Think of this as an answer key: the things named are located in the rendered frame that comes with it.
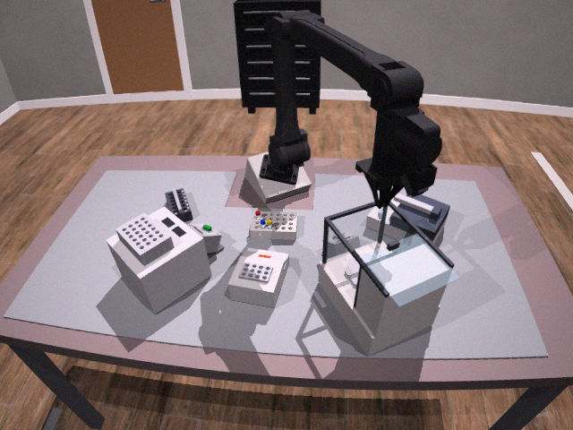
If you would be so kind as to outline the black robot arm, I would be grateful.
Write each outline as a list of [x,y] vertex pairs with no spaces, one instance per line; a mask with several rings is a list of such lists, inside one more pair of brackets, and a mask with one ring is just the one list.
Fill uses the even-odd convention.
[[269,137],[269,154],[263,155],[260,178],[295,185],[299,168],[311,157],[307,132],[299,130],[297,120],[297,42],[367,91],[371,108],[378,111],[375,139],[396,147],[392,150],[376,144],[373,170],[382,178],[399,175],[407,196],[428,191],[436,177],[437,167],[432,163],[440,155],[442,139],[439,125],[419,108],[422,75],[413,66],[332,29],[323,17],[309,10],[275,13],[269,19],[264,22],[264,31],[272,50],[277,121],[275,135]]

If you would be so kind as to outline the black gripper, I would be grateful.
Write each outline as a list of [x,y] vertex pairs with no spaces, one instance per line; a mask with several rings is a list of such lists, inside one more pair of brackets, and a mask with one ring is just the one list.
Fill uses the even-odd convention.
[[[378,142],[374,137],[373,154],[372,158],[357,161],[355,163],[355,169],[364,174],[371,190],[375,205],[378,209],[381,209],[382,205],[385,203],[384,207],[390,203],[390,201],[399,193],[399,191],[404,187],[399,175],[391,176],[387,178],[382,178],[375,170],[373,170],[373,162],[375,155],[376,144],[379,146],[395,150],[395,146],[386,145]],[[371,184],[372,186],[371,186]],[[393,188],[392,188],[393,186]],[[373,189],[373,188],[374,189]],[[392,189],[392,190],[391,190]],[[378,197],[378,191],[380,190],[380,199]],[[387,198],[388,197],[388,198]]]

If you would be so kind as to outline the white tube rack with holes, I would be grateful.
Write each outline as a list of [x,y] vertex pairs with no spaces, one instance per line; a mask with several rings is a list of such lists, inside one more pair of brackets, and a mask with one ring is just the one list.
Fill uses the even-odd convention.
[[[261,219],[252,218],[251,238],[288,239],[296,240],[297,212],[260,211]],[[261,220],[265,220],[265,228],[261,228]],[[272,229],[268,229],[267,221],[272,220]]]

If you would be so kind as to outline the light grey bench mat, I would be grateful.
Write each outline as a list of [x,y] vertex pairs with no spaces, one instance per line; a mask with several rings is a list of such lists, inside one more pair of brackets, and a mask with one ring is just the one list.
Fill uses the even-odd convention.
[[[450,205],[435,244],[460,279],[434,324],[367,356],[319,283],[324,218],[374,202],[365,176],[315,174],[312,210],[226,207],[237,172],[107,170],[65,225],[4,317],[200,348],[376,359],[548,357],[526,295],[475,181],[435,179],[424,196]],[[107,239],[166,207],[183,188],[187,224],[207,223],[225,248],[212,275],[154,314],[121,275]],[[251,238],[255,211],[297,212],[296,240]],[[289,254],[275,308],[231,300],[248,248]]]

